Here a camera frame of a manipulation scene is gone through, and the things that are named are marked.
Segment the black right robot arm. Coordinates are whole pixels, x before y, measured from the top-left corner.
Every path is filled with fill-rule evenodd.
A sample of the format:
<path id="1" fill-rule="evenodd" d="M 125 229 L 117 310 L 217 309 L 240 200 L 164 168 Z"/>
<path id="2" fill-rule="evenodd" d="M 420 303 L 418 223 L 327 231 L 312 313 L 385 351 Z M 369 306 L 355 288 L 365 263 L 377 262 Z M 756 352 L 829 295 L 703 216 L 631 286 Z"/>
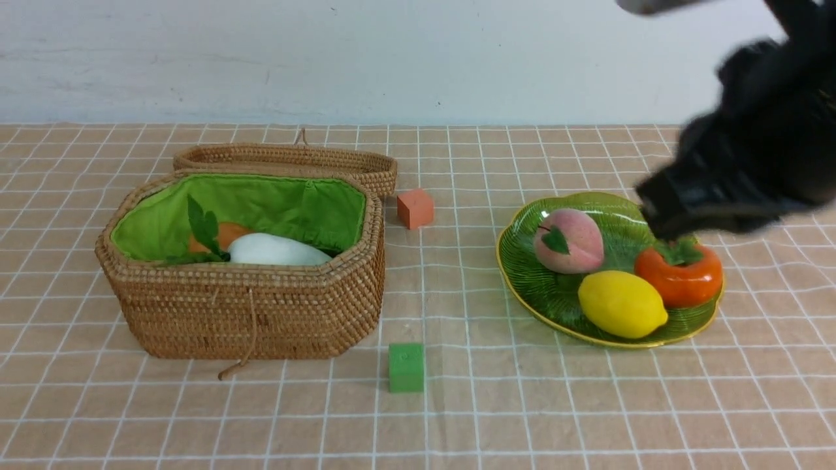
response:
<path id="1" fill-rule="evenodd" d="M 717 107 L 684 126 L 674 161 L 636 187 L 660 240 L 753 233 L 834 203 L 834 2 L 765 5 L 786 40 L 729 55 Z"/>

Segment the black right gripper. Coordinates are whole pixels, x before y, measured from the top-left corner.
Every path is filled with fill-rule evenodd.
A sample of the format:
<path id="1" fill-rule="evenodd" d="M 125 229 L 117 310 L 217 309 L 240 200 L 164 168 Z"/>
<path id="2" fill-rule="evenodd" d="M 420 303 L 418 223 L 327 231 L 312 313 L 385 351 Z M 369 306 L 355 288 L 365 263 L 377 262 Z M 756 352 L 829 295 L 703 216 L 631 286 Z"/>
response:
<path id="1" fill-rule="evenodd" d="M 717 71 L 716 110 L 680 133 L 674 161 L 637 185 L 654 237 L 756 232 L 834 202 L 834 50 L 758 41 Z"/>

